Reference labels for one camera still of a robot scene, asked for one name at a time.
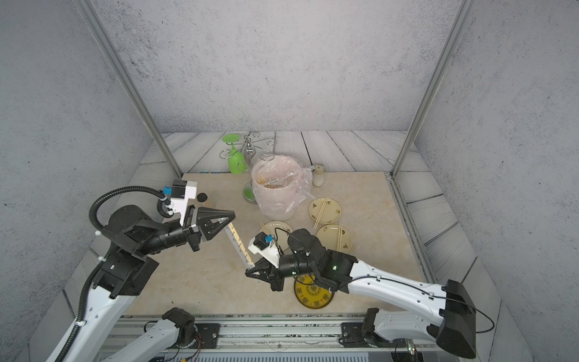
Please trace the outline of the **chopsticks pair one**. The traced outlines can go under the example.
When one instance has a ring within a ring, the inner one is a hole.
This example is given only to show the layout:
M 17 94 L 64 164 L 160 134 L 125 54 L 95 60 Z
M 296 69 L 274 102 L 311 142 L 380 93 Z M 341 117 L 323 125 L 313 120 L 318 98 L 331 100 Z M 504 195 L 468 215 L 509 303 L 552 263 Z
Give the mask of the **chopsticks pair one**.
M 246 269 L 253 268 L 254 263 L 253 263 L 250 255 L 247 253 L 247 249 L 244 246 L 243 241 L 241 241 L 241 238 L 238 235 L 238 232 L 236 231 L 233 223 L 229 223 L 226 226 L 225 231 L 226 231 L 226 234 L 229 237 L 229 240 L 231 241 L 234 249 L 238 252 L 239 257 L 241 258 L 242 262 L 246 266 Z

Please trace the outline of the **chopsticks pair two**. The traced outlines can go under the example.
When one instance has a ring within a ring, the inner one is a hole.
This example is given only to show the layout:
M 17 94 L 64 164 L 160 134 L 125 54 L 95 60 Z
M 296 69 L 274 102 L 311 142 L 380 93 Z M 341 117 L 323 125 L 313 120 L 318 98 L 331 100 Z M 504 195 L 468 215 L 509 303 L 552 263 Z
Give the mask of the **chopsticks pair two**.
M 262 227 L 262 231 L 265 232 L 266 235 L 271 235 L 271 232 L 269 231 L 268 227 L 263 223 L 263 222 L 259 222 L 260 226 Z

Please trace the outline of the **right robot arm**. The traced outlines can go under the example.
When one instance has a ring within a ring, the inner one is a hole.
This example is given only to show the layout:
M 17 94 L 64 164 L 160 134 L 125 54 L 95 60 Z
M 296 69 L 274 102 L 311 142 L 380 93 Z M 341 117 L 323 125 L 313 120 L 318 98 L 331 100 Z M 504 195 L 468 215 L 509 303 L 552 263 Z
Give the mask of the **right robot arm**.
M 403 278 L 336 250 L 325 248 L 306 229 L 289 232 L 288 249 L 281 250 L 277 234 L 260 232 L 248 249 L 260 258 L 245 275 L 282 291 L 294 280 L 296 298 L 309 309 L 327 306 L 337 292 L 371 297 L 400 308 L 399 312 L 370 308 L 360 324 L 344 323 L 339 344 L 345 348 L 398 348 L 407 344 L 410 360 L 419 361 L 416 340 L 435 342 L 443 351 L 474 359 L 476 325 L 487 315 L 477 309 L 465 286 L 448 280 L 444 285 Z

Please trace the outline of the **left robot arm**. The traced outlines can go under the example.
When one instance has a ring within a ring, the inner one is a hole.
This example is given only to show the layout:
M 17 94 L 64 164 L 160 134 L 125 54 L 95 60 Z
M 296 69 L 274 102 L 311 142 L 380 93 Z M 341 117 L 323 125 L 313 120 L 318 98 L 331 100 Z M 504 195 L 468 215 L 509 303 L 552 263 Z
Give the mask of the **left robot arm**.
M 99 221 L 97 214 L 103 204 L 133 192 L 155 196 L 159 214 L 178 214 L 179 219 L 160 223 L 137 205 L 126 205 L 117 209 L 107 224 Z M 107 192 L 91 205 L 91 224 L 111 244 L 87 277 L 75 320 L 49 356 L 50 361 L 95 359 L 119 318 L 158 268 L 151 256 L 183 245 L 198 251 L 202 242 L 212 240 L 235 219 L 234 211 L 190 205 L 195 196 L 194 183 L 177 181 L 172 195 L 147 186 L 125 186 Z

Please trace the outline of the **yellow patterned round plate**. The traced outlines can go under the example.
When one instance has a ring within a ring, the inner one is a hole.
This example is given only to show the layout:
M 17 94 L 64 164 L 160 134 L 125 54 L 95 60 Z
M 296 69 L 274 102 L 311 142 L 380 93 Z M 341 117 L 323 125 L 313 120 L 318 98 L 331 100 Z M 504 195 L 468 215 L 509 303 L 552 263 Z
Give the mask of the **yellow patterned round plate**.
M 334 292 L 316 285 L 313 275 L 300 275 L 295 278 L 293 290 L 299 303 L 307 309 L 323 309 L 334 297 Z

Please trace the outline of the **green plastic goblet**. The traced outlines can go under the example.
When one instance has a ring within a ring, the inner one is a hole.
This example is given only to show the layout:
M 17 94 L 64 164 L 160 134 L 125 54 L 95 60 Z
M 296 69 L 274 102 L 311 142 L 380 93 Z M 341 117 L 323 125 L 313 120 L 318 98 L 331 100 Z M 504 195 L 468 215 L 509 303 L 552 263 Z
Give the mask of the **green plastic goblet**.
M 246 173 L 249 167 L 246 162 L 244 151 L 246 142 L 241 140 L 239 134 L 226 134 L 222 141 L 229 147 L 220 153 L 220 158 L 228 162 L 229 170 L 233 174 Z

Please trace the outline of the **large cream oval plate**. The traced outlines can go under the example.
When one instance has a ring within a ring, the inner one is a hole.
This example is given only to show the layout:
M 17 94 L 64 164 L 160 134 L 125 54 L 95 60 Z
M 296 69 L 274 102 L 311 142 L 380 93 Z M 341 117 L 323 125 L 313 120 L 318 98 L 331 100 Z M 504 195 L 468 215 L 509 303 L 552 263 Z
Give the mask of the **large cream oval plate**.
M 337 242 L 337 231 L 339 225 L 330 224 L 320 228 L 316 234 L 316 237 L 320 240 L 321 244 L 328 250 L 336 250 Z M 353 250 L 353 241 L 350 232 L 343 227 L 342 233 L 342 249 L 341 253 L 351 253 Z

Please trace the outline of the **small cream bottle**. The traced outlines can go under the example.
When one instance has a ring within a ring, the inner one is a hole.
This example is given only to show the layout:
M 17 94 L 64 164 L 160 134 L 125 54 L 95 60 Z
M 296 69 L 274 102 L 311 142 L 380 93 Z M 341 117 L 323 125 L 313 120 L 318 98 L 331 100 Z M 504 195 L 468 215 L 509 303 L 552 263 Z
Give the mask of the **small cream bottle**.
M 315 164 L 312 172 L 312 185 L 322 187 L 325 184 L 325 167 L 322 164 Z

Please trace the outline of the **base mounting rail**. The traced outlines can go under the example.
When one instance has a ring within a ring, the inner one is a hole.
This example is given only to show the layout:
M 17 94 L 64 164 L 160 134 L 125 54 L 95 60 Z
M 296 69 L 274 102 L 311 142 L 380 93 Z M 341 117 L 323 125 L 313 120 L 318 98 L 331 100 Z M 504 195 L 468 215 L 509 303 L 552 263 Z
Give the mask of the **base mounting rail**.
M 205 316 L 195 319 L 193 340 L 158 353 L 162 360 L 176 361 L 194 352 L 338 352 L 383 349 L 397 360 L 449 360 L 461 357 L 442 350 L 424 337 L 381 338 L 360 315 L 241 315 Z

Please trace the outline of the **metal corner post left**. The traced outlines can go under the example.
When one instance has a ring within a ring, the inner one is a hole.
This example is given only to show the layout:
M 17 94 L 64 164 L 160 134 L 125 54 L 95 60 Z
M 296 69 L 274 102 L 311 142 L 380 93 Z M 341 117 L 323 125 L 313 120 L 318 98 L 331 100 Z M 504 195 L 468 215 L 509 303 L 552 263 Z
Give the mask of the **metal corner post left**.
M 173 152 L 170 150 L 170 147 L 167 145 L 167 142 L 161 135 L 161 132 L 159 131 L 158 126 L 152 117 L 152 114 L 146 106 L 142 96 L 140 95 L 140 92 L 137 90 L 137 87 L 135 86 L 129 72 L 127 71 L 126 66 L 124 65 L 121 57 L 119 56 L 119 53 L 115 49 L 115 46 L 107 34 L 106 29 L 100 21 L 95 8 L 91 2 L 87 0 L 75 0 L 74 4 L 80 15 L 83 17 L 85 23 L 87 24 L 90 33 L 101 49 L 103 55 L 112 67 L 114 73 L 121 83 L 122 88 L 124 89 L 126 95 L 140 116 L 141 121 L 145 125 L 149 135 L 152 137 L 155 145 L 158 147 L 161 155 L 170 165 L 170 169 L 172 170 L 173 174 L 176 177 L 181 178 L 184 175 L 181 167 L 178 165 Z

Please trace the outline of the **metal corner post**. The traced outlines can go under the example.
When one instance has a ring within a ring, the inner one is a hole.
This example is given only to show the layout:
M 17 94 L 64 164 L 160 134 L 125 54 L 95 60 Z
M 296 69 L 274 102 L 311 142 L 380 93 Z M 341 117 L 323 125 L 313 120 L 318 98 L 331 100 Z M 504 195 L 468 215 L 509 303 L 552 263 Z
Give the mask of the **metal corner post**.
M 87 24 L 90 33 L 101 49 L 103 55 L 112 67 L 114 73 L 121 83 L 122 88 L 124 89 L 126 95 L 140 116 L 141 121 L 145 125 L 149 135 L 152 137 L 155 145 L 158 147 L 161 155 L 170 165 L 170 169 L 172 170 L 173 174 L 176 177 L 181 178 L 184 175 L 181 167 L 178 165 L 173 152 L 170 150 L 170 147 L 167 145 L 167 142 L 161 135 L 161 132 L 159 131 L 158 126 L 152 117 L 152 114 L 146 106 L 142 96 L 140 95 L 140 92 L 137 90 L 137 87 L 135 86 L 129 72 L 127 71 L 126 66 L 124 65 L 121 57 L 119 56 L 119 53 L 115 49 L 115 46 L 107 34 L 106 29 L 100 21 L 95 8 L 91 2 L 87 0 L 75 0 L 74 4 L 80 15 L 83 17 L 85 23 Z
M 399 155 L 394 163 L 394 168 L 391 172 L 391 178 L 395 179 L 397 175 L 402 171 L 403 165 L 410 153 L 413 143 L 421 130 L 422 125 L 425 122 L 428 110 L 431 108 L 431 104 L 437 94 L 437 91 L 443 81 L 446 70 L 448 69 L 452 57 L 458 48 L 458 43 L 460 42 L 461 36 L 467 27 L 470 15 L 472 14 L 473 6 L 475 4 L 474 0 L 464 0 L 461 2 L 458 13 L 455 17 L 454 23 L 450 29 L 449 35 L 443 45 L 442 51 L 438 58 L 437 64 L 432 73 L 431 79 L 428 82 L 428 87 L 422 97 L 419 107 L 416 110 L 416 114 L 410 124 L 407 131 L 407 135 L 401 146 Z

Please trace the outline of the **metal corner post right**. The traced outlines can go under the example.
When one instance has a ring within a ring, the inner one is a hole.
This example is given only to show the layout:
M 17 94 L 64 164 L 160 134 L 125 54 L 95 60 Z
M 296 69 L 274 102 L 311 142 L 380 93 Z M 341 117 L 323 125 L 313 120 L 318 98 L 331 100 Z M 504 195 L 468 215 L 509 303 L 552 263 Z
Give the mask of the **metal corner post right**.
M 455 17 L 454 23 L 450 29 L 449 35 L 443 45 L 442 51 L 438 58 L 437 64 L 432 73 L 431 79 L 428 82 L 428 87 L 422 97 L 419 107 L 416 110 L 416 114 L 410 124 L 407 131 L 407 135 L 401 146 L 399 155 L 394 163 L 394 168 L 391 172 L 391 178 L 395 179 L 397 175 L 402 171 L 403 165 L 410 153 L 413 143 L 421 130 L 422 125 L 425 122 L 428 110 L 431 108 L 431 104 L 437 94 L 437 91 L 443 81 L 446 70 L 448 69 L 452 57 L 458 48 L 458 43 L 460 42 L 461 36 L 467 27 L 470 15 L 472 14 L 473 6 L 475 4 L 474 0 L 464 0 L 461 2 L 458 13 Z

